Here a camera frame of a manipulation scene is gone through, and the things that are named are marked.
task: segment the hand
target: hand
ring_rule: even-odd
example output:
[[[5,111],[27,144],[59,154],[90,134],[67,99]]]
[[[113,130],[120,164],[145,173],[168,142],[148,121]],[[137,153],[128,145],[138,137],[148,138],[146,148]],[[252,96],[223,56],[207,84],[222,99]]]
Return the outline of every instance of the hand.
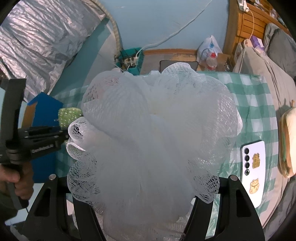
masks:
[[[15,184],[15,194],[23,200],[29,200],[33,194],[33,169],[30,162],[22,166],[22,176],[13,169],[0,165],[0,191],[9,196],[6,182]]]

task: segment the mesh netting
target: mesh netting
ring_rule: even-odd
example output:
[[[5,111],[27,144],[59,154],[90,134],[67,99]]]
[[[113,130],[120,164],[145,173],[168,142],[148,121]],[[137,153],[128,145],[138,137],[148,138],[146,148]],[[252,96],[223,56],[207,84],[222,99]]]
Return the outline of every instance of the mesh netting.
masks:
[[[85,152],[79,145],[75,144],[71,138],[67,141],[66,149],[68,154],[75,160],[79,160]]]
[[[238,130],[231,97],[188,64],[146,77],[100,73],[83,96],[85,118],[69,127],[85,150],[68,173],[71,193],[115,240],[179,239],[192,198],[218,193]]]

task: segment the cardboard box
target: cardboard box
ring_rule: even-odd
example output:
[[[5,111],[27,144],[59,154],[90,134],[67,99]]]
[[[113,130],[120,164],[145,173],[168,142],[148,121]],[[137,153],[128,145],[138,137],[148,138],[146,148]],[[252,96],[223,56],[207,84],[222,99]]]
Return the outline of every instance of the cardboard box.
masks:
[[[219,53],[217,56],[217,72],[232,72],[233,67],[230,63],[230,55],[224,54],[224,53]]]

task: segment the silver insulation blanket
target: silver insulation blanket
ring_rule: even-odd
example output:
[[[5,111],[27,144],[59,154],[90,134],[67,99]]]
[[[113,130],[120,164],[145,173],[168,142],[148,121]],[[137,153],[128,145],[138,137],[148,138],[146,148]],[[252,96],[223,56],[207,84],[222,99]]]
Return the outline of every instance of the silver insulation blanket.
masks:
[[[103,17],[92,0],[16,4],[0,26],[0,58],[16,78],[27,78],[25,101],[52,91],[66,64]]]

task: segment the finger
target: finger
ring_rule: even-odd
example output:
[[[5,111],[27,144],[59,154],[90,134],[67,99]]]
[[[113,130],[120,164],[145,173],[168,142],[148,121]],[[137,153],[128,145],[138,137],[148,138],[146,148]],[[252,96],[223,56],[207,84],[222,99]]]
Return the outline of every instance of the finger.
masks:
[[[32,178],[20,179],[19,182],[15,183],[15,189],[26,189],[32,188],[34,185],[34,181]]]
[[[25,196],[21,196],[20,198],[23,200],[29,200],[33,195],[33,189],[31,190],[31,192]]]
[[[0,165],[0,181],[17,183],[20,180],[18,171]]]
[[[26,173],[22,173],[21,177],[19,179],[19,182],[25,181],[25,180],[32,180],[33,179],[33,171],[29,171]]]
[[[16,189],[15,194],[21,199],[30,199],[30,197],[33,194],[33,188],[27,188],[27,189]]]
[[[22,173],[24,175],[26,174],[31,174],[33,175],[33,168],[32,168],[32,164],[28,161],[28,162],[25,162],[23,165],[22,165]]]

